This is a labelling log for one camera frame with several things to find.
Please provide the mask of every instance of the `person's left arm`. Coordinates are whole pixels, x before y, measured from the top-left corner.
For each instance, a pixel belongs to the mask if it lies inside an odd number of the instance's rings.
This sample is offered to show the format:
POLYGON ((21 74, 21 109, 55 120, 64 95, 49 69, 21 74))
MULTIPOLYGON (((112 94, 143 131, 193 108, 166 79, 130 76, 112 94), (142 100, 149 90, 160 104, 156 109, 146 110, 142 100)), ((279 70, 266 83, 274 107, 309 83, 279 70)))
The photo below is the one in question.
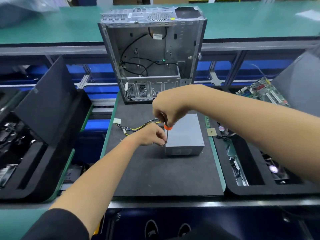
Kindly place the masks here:
POLYGON ((165 141, 164 130, 155 123, 131 134, 78 178, 50 209, 59 208, 73 213, 84 224, 91 238, 134 151, 140 145, 164 145, 165 141))

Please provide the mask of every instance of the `orange screwdriver handle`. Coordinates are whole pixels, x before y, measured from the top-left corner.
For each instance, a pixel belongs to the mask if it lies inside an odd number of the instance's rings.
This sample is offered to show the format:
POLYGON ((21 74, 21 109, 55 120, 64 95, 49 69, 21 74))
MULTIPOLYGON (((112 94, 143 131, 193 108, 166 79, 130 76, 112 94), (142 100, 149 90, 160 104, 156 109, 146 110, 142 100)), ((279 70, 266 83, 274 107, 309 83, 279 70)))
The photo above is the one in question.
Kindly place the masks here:
POLYGON ((164 124, 164 129, 167 131, 170 131, 172 129, 172 127, 168 127, 168 126, 166 126, 166 124, 164 124))

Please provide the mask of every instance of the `black shoe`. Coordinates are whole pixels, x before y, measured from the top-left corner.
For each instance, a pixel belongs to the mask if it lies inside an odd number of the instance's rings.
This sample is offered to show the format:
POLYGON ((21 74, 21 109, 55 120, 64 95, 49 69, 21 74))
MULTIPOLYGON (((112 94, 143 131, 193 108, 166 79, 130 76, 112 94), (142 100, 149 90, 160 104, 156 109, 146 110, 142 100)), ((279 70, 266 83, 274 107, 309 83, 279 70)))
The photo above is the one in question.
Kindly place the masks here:
POLYGON ((179 229, 179 232, 178 232, 178 238, 186 235, 188 232, 191 231, 191 227, 189 224, 187 223, 183 223, 179 229))
POLYGON ((144 229, 146 240, 159 240, 158 226, 154 220, 149 220, 144 229))

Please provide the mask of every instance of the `green circuit board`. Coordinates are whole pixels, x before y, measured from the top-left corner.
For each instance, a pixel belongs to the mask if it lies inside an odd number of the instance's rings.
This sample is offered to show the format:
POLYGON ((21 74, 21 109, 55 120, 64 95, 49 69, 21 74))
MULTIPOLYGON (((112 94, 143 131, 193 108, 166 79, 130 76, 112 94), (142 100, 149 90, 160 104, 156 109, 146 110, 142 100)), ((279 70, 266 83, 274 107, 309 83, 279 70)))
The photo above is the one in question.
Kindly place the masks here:
POLYGON ((242 88, 235 94, 290 108, 288 101, 286 101, 266 77, 261 78, 248 87, 242 88))

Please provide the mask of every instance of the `person's left hand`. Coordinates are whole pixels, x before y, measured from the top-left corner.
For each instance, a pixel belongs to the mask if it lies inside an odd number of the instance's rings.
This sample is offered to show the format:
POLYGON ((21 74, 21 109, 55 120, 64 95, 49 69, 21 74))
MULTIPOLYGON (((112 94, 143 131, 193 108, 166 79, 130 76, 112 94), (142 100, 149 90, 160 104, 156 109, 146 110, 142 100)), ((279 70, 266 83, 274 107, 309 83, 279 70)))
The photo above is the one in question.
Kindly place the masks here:
POLYGON ((136 140, 141 146, 147 146, 153 143, 164 145, 167 141, 166 133, 155 123, 146 125, 128 136, 128 138, 136 140))

